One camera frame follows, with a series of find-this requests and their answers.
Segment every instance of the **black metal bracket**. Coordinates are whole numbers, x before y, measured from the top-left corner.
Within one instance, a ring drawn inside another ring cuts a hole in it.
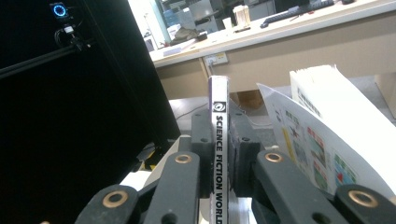
[[[199,198],[213,191],[213,137],[206,110],[192,115],[192,137],[180,138],[159,180],[140,191],[99,191],[76,223],[197,223]],[[251,197],[259,224],[396,223],[396,206],[359,185],[335,195],[315,188],[284,154],[263,150],[241,111],[230,113],[229,176],[237,197]]]

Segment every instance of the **cardboard box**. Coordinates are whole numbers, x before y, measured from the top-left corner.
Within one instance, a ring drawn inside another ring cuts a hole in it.
[[[239,91],[230,93],[230,98],[241,107],[258,109],[264,104],[262,95],[259,90],[256,91]]]

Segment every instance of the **power outlet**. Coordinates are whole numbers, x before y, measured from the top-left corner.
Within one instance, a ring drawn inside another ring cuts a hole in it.
[[[207,65],[215,65],[215,64],[220,64],[220,63],[227,63],[228,59],[227,59],[227,55],[225,54],[225,52],[222,53],[217,53],[217,54],[211,54],[211,55],[207,55],[205,56],[205,62]]]

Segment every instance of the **book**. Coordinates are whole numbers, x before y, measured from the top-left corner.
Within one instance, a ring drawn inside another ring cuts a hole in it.
[[[259,84],[279,150],[331,194],[360,184],[394,196],[395,127],[335,66],[290,72],[290,78],[294,100]]]
[[[211,222],[228,223],[228,113],[229,79],[224,76],[209,78],[210,120],[214,134],[215,158],[213,164],[214,192],[211,197]]]

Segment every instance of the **screw hole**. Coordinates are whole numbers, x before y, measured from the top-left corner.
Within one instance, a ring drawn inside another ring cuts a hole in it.
[[[116,190],[108,193],[102,201],[102,204],[108,208],[115,208],[126,202],[128,194],[124,190]]]
[[[362,206],[371,208],[378,206],[378,201],[375,199],[375,197],[366,192],[360,190],[351,190],[348,193],[348,196],[350,199],[352,199],[353,202],[358,203]]]
[[[280,156],[279,154],[276,154],[274,152],[270,152],[265,154],[265,159],[267,159],[268,161],[272,161],[272,162],[281,162],[283,161],[282,156]]]
[[[189,155],[180,155],[175,158],[175,161],[178,163],[189,163],[192,160]]]
[[[120,194],[114,194],[114,195],[111,195],[110,198],[108,198],[108,200],[113,203],[116,203],[121,199],[122,199],[122,195],[120,195]]]
[[[312,215],[312,218],[318,223],[318,224],[331,224],[332,222],[328,217],[321,213],[314,213]]]
[[[173,213],[168,213],[161,219],[162,224],[176,224],[177,216]]]

